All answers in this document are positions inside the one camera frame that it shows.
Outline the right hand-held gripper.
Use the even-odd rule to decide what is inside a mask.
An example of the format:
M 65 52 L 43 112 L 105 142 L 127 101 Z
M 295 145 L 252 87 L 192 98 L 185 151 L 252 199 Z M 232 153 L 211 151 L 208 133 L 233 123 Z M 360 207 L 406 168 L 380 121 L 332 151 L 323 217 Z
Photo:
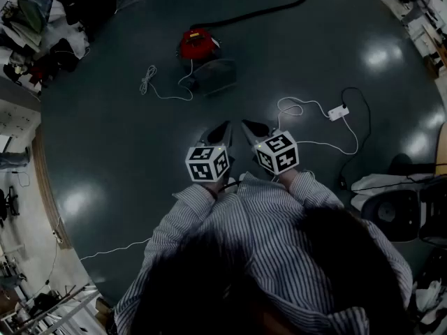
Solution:
M 288 131 L 283 131 L 259 143 L 257 135 L 269 135 L 268 125 L 242 120 L 242 131 L 251 147 L 254 147 L 258 164 L 274 175 L 280 175 L 299 164 L 298 146 Z

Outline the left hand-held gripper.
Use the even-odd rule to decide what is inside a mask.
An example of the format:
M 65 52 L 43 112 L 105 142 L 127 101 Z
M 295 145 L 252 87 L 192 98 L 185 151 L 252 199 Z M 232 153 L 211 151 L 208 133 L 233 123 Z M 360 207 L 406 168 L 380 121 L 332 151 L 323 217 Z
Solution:
M 225 121 L 208 128 L 189 148 L 185 165 L 192 181 L 219 181 L 230 170 L 232 124 Z

